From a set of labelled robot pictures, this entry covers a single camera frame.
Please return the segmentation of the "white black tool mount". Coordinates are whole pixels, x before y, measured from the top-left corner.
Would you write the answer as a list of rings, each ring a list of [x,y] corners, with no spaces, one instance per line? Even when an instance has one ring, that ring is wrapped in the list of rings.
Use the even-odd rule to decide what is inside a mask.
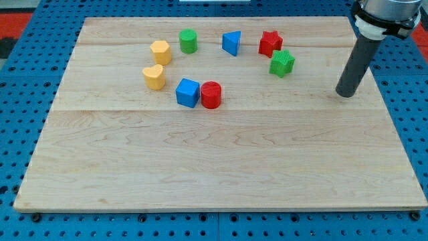
[[[359,32],[373,40],[408,38],[421,20],[421,1],[354,1],[351,16]]]

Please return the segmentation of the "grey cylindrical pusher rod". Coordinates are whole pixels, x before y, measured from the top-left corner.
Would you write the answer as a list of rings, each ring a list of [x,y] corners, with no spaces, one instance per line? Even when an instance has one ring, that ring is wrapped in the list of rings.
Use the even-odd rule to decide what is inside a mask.
[[[381,40],[373,40],[360,34],[336,85],[335,91],[345,98],[354,96],[376,54]]]

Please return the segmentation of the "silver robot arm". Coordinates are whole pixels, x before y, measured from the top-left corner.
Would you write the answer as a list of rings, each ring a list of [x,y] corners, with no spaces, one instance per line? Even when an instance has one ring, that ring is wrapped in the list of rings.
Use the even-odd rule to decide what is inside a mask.
[[[354,96],[381,42],[387,36],[407,39],[421,20],[421,0],[356,0],[351,16],[359,35],[335,91]]]

